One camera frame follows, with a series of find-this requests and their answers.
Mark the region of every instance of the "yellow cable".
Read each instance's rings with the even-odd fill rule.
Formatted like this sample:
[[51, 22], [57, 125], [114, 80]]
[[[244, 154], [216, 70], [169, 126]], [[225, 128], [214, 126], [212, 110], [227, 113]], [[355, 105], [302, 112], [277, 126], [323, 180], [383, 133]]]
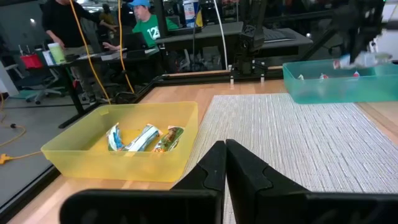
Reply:
[[[2, 109], [3, 109], [3, 107], [4, 107], [4, 97], [2, 96], [2, 93], [0, 93], [0, 96], [1, 96], [0, 114], [2, 114], [2, 118], [0, 119], [0, 125], [1, 125], [2, 127], [4, 127], [4, 128], [11, 128], [10, 126], [7, 126], [7, 125], [3, 124], [4, 119], [6, 119], [6, 114], [5, 114], [5, 112], [2, 111]], [[23, 126], [16, 126], [16, 128], [21, 128], [21, 129], [22, 129], [22, 132], [19, 133], [17, 136], [13, 137], [12, 139], [10, 139], [10, 140], [8, 140], [8, 141], [6, 141], [6, 142], [4, 142], [4, 143], [1, 143], [1, 144], [0, 144], [0, 147], [5, 146], [6, 144], [9, 144], [9, 143], [15, 141], [17, 138], [19, 138], [19, 137], [21, 137], [22, 135], [25, 134], [25, 132], [26, 132], [26, 128], [25, 128], [25, 127], [23, 127]]]
[[[4, 108], [4, 97], [2, 96], [2, 93], [0, 93], [0, 98], [1, 98], [0, 114], [2, 114], [2, 118], [0, 119], [0, 126], [2, 126], [4, 128], [11, 128], [10, 126], [7, 126], [7, 125], [3, 124], [4, 119], [6, 119], [6, 114], [2, 110]], [[13, 137], [12, 139], [10, 139], [10, 140], [8, 140], [8, 141], [6, 141], [4, 143], [1, 143], [0, 147], [5, 146], [6, 144], [9, 144], [9, 143], [15, 141], [16, 139], [20, 138], [21, 136], [23, 136], [26, 133], [26, 128], [23, 127], [23, 126], [15, 125], [15, 128], [22, 129], [22, 132], [19, 133], [17, 136]], [[22, 159], [22, 158], [25, 158], [25, 157], [28, 157], [28, 156], [33, 156], [33, 155], [39, 154], [39, 153], [42, 153], [42, 152], [41, 151], [33, 152], [33, 153], [30, 153], [30, 154], [26, 154], [26, 155], [23, 155], [23, 156], [17, 156], [17, 157], [11, 157], [11, 156], [7, 156], [6, 154], [0, 154], [0, 165], [4, 164], [6, 161], [15, 160], [15, 159]]]
[[105, 97], [106, 97], [108, 103], [111, 104], [111, 101], [109, 100], [108, 94], [106, 93], [104, 86], [102, 85], [100, 79], [99, 79], [98, 76], [97, 76], [97, 73], [95, 72], [95, 69], [94, 69], [94, 66], [93, 66], [93, 62], [91, 62], [90, 51], [88, 50], [87, 43], [86, 43], [86, 39], [85, 39], [85, 36], [83, 35], [83, 31], [81, 31], [79, 18], [77, 17], [76, 11], [75, 11], [75, 7], [73, 6], [73, 0], [69, 0], [69, 1], [70, 1], [70, 6], [72, 7], [73, 15], [75, 16], [75, 20], [76, 20], [76, 23], [77, 23], [77, 27], [79, 28], [79, 31], [80, 31], [81, 39], [83, 40], [83, 43], [85, 44], [85, 48], [86, 48], [86, 52], [87, 52], [87, 57], [88, 57], [88, 62], [90, 63], [91, 70], [93, 71], [94, 76], [95, 76], [95, 78], [97, 79], [98, 84], [100, 85], [102, 91], [104, 92]]
[[[126, 68], [125, 68], [124, 62], [123, 62], [123, 46], [122, 46], [123, 34], [122, 34], [122, 20], [121, 20], [121, 16], [120, 16], [121, 15], [121, 13], [120, 13], [120, 11], [121, 11], [120, 0], [118, 0], [118, 5], [119, 5], [118, 18], [119, 18], [119, 30], [120, 30], [120, 32], [119, 32], [120, 33], [120, 42], [119, 42], [120, 43], [120, 62], [122, 63], [123, 71], [126, 71]], [[127, 73], [125, 73], [124, 76], [126, 77], [127, 84], [129, 84], [130, 90], [132, 91], [132, 93], [134, 93], [134, 90], [132, 89], [129, 77], [127, 76]]]

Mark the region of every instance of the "wooden tabletop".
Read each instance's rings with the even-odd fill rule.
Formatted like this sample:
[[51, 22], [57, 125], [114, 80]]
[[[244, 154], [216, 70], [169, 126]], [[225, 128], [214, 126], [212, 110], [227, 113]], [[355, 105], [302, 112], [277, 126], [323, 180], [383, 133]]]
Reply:
[[[199, 109], [198, 120], [201, 122], [214, 95], [285, 92], [283, 80], [266, 81], [263, 85], [259, 82], [237, 83], [233, 88], [229, 83], [165, 86], [153, 89], [141, 103], [196, 101]], [[398, 144], [398, 102], [358, 103], [358, 106], [384, 134]], [[58, 213], [62, 203], [69, 196], [85, 189], [168, 190], [172, 186], [173, 183], [77, 179], [60, 175], [9, 223], [59, 223]]]

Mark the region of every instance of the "wrapped snack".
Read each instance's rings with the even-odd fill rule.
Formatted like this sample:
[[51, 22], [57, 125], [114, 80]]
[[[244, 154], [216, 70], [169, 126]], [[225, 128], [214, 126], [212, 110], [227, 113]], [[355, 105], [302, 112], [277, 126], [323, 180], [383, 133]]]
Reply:
[[147, 124], [141, 134], [136, 137], [123, 151], [142, 152], [156, 138], [163, 133], [151, 124]]
[[329, 76], [327, 76], [323, 73], [321, 73], [321, 76], [319, 76], [319, 79], [326, 79], [326, 78], [329, 78]]
[[361, 75], [359, 74], [358, 71], [355, 71], [353, 76], [354, 76], [354, 77], [360, 77]]
[[361, 52], [353, 63], [349, 63], [349, 55], [344, 55], [340, 59], [333, 61], [335, 69], [370, 68], [391, 61], [392, 55], [378, 52]]
[[120, 151], [124, 147], [122, 139], [120, 137], [119, 123], [116, 123], [107, 133], [108, 137], [108, 150], [109, 151]]
[[181, 127], [169, 126], [168, 130], [169, 133], [162, 137], [152, 152], [167, 152], [173, 150], [177, 146], [184, 129]]

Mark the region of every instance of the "person in black shirt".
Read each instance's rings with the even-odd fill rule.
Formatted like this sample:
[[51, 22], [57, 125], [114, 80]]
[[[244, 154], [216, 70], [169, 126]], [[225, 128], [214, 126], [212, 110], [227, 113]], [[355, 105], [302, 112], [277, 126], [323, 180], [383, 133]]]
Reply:
[[[105, 26], [113, 31], [115, 27], [109, 25], [99, 18], [91, 15], [88, 11], [84, 10], [81, 5], [73, 1], [73, 6], [79, 20], [83, 17], [93, 21], [101, 26]], [[52, 38], [55, 43], [59, 43], [65, 52], [65, 55], [75, 54], [81, 55], [86, 53], [84, 42], [81, 39], [80, 31], [77, 26], [75, 16], [73, 15], [70, 0], [48, 0], [43, 7], [42, 25], [45, 32]], [[87, 36], [83, 33], [90, 53], [93, 49]], [[90, 103], [95, 103], [96, 98], [94, 91], [87, 81], [87, 77], [79, 67], [71, 67], [72, 73], [80, 80], [80, 85], [83, 91], [86, 92], [90, 98]]]

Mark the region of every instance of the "woven placemat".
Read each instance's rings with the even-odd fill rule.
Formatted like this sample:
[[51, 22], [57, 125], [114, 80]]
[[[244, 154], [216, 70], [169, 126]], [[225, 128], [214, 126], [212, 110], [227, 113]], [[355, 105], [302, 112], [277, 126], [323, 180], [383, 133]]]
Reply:
[[[185, 173], [235, 139], [311, 191], [398, 193], [398, 148], [353, 103], [299, 105], [289, 94], [215, 96]], [[224, 223], [235, 223], [228, 188]]]

